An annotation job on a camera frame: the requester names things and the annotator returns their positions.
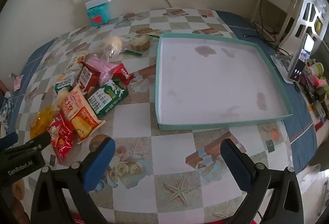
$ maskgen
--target yellow plastic wrapper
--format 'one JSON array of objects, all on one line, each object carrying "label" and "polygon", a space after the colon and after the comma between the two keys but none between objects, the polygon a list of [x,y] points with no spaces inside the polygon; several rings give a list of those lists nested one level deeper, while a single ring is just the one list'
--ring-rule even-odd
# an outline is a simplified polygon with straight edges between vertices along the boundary
[{"label": "yellow plastic wrapper", "polygon": [[40,135],[43,132],[46,132],[54,117],[55,110],[53,105],[48,106],[39,112],[37,117],[34,119],[33,124],[31,125],[30,139],[35,138],[37,135]]}]

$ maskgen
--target phone screen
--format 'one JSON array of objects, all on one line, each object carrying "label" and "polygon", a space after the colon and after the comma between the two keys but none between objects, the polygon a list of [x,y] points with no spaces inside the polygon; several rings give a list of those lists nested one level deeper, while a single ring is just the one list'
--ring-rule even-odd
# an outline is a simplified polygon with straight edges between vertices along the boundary
[{"label": "phone screen", "polygon": [[290,76],[290,79],[294,80],[294,81],[298,81],[304,68],[305,65],[308,61],[308,59],[310,58],[310,53],[313,49],[313,45],[314,45],[314,41],[313,39],[307,35],[306,36],[306,40],[305,40],[305,44],[299,54],[297,63],[295,65],[295,67],[293,68],[292,74]]}]

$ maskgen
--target red snack bag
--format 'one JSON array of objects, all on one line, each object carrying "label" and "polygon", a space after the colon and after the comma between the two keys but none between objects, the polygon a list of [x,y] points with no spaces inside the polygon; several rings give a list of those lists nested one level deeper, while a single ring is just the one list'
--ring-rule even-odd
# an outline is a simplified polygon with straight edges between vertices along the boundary
[{"label": "red snack bag", "polygon": [[95,87],[97,86],[99,75],[101,74],[94,67],[81,62],[83,68],[80,71],[78,76],[78,83],[80,83],[81,92],[86,98],[88,98],[92,93]]},{"label": "red snack bag", "polygon": [[114,77],[117,76],[125,86],[127,86],[134,78],[133,74],[129,74],[127,72],[123,63],[120,63],[117,67],[113,69],[113,75]]},{"label": "red snack bag", "polygon": [[73,147],[73,130],[74,127],[66,120],[62,110],[55,116],[48,128],[51,135],[51,144],[60,163]]}]

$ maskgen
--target yellow snack package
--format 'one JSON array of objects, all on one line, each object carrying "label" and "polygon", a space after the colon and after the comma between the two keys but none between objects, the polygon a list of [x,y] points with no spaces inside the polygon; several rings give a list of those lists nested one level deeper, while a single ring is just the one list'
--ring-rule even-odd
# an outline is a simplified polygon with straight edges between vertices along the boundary
[{"label": "yellow snack package", "polygon": [[65,117],[74,126],[78,133],[78,143],[81,143],[95,130],[105,124],[105,121],[98,120],[93,109],[88,104],[77,84],[67,97],[60,104]]},{"label": "yellow snack package", "polygon": [[35,138],[48,130],[51,121],[55,117],[54,106],[50,105],[38,113],[30,127],[30,139]]}]

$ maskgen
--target starfish print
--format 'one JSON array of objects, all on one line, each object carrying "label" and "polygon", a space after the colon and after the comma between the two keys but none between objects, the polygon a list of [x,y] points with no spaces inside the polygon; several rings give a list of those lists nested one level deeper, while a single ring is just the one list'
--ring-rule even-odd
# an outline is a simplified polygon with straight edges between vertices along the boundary
[{"label": "starfish print", "polygon": [[216,212],[213,212],[213,214],[215,216],[221,217],[222,219],[226,219],[226,218],[228,218],[228,213],[229,213],[230,209],[231,209],[231,204],[228,205],[228,207],[226,208],[224,214],[220,214],[220,213],[216,213]]},{"label": "starfish print", "polygon": [[147,153],[148,153],[148,152],[137,152],[137,151],[135,151],[137,147],[138,147],[138,143],[135,143],[135,144],[130,148],[128,154],[129,154],[129,155],[134,155],[134,154],[143,155],[143,154],[147,154]]},{"label": "starfish print", "polygon": [[190,188],[183,188],[182,187],[182,184],[183,184],[183,181],[184,181],[185,177],[183,176],[179,183],[178,183],[178,186],[171,186],[167,183],[163,183],[163,185],[168,188],[170,191],[172,191],[173,193],[167,198],[165,199],[163,202],[168,202],[168,201],[171,201],[173,199],[175,199],[176,197],[180,198],[182,200],[182,202],[186,205],[189,205],[188,201],[186,200],[186,197],[184,194],[188,193],[189,191],[192,191],[194,189],[196,189],[198,186],[194,186],[194,187],[190,187]]}]

